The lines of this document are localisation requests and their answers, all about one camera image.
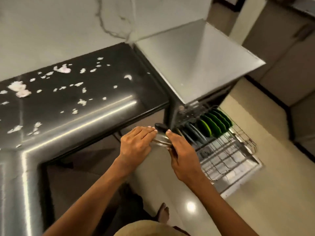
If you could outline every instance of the black knob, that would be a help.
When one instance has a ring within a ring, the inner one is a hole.
[[[158,132],[166,133],[166,131],[168,130],[168,126],[163,123],[156,123],[154,126]]]

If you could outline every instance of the green plate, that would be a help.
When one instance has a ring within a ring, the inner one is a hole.
[[[207,125],[207,123],[203,120],[198,120],[197,121],[197,127],[199,129],[199,131],[207,138],[211,137],[211,130],[209,128],[209,126]]]
[[[220,128],[222,133],[227,132],[225,125],[215,115],[213,115],[212,113],[206,113],[205,115],[215,122],[215,124]]]
[[[207,125],[210,127],[212,134],[214,137],[218,138],[222,135],[222,132],[220,128],[215,124],[214,121],[211,120],[211,118],[208,118],[207,116],[200,116],[200,118],[207,123]]]
[[[233,126],[232,121],[220,110],[213,109],[210,113],[215,115],[225,125],[226,129]]]

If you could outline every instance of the kitchen counter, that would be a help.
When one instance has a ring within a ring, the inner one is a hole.
[[[54,68],[63,64],[70,73]],[[7,88],[14,81],[23,81],[32,94],[18,98]],[[45,229],[42,188],[47,186],[40,177],[41,163],[82,149],[168,106],[167,95],[123,43],[2,81],[3,90],[7,93],[0,94],[2,235],[41,235]],[[41,125],[34,129],[37,122]],[[16,126],[23,127],[12,132]]]

